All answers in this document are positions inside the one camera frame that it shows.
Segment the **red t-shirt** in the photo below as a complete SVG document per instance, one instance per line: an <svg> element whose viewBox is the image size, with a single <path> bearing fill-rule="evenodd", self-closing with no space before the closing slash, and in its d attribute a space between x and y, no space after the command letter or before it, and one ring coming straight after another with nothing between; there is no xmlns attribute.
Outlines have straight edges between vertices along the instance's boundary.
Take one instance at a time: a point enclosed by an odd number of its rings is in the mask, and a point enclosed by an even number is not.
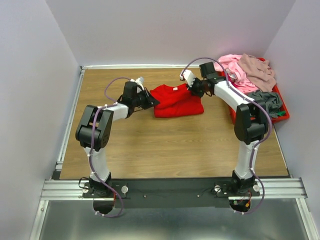
<svg viewBox="0 0 320 240"><path fill-rule="evenodd" d="M159 101L153 110L156 118L177 118L204 113L201 98L192 95L186 83L178 86L163 84L151 90L150 94Z"/></svg>

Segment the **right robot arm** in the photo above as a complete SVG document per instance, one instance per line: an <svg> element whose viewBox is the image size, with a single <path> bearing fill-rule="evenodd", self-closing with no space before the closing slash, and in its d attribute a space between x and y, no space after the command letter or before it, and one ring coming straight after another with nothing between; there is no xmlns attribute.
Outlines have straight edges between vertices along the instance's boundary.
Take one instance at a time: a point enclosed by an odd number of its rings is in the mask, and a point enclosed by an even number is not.
<svg viewBox="0 0 320 240"><path fill-rule="evenodd" d="M201 78L190 70L183 70L180 79L195 96L216 96L235 111L234 133L239 140L237 165L231 179L216 183L217 196L241 196L248 191L259 191L256 184L255 163L259 146L269 132L270 117L265 104L238 91L227 75L219 76L213 62L199 66Z"/></svg>

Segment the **red plastic bin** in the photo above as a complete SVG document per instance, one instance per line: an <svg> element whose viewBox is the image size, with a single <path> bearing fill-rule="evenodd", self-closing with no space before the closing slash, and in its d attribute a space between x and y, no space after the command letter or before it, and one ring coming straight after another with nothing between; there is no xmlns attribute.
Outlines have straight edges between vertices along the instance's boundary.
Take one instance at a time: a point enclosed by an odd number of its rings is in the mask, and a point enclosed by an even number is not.
<svg viewBox="0 0 320 240"><path fill-rule="evenodd" d="M290 114L277 86L270 62L247 54L227 54L218 59L214 68L220 76L226 70L231 84L241 93L266 102L267 112L273 123L287 120Z"/></svg>

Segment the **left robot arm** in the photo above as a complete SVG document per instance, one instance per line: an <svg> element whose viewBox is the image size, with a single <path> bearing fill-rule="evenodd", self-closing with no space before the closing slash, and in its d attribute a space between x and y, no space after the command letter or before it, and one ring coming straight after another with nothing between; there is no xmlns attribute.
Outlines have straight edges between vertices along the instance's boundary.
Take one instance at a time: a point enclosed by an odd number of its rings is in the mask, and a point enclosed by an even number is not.
<svg viewBox="0 0 320 240"><path fill-rule="evenodd" d="M114 103L85 107L75 132L76 140L87 155L91 171L88 183L80 186L83 196L104 198L113 193L106 154L113 122L129 118L136 109L146 110L159 103L144 86L144 78L139 77L124 84L122 95Z"/></svg>

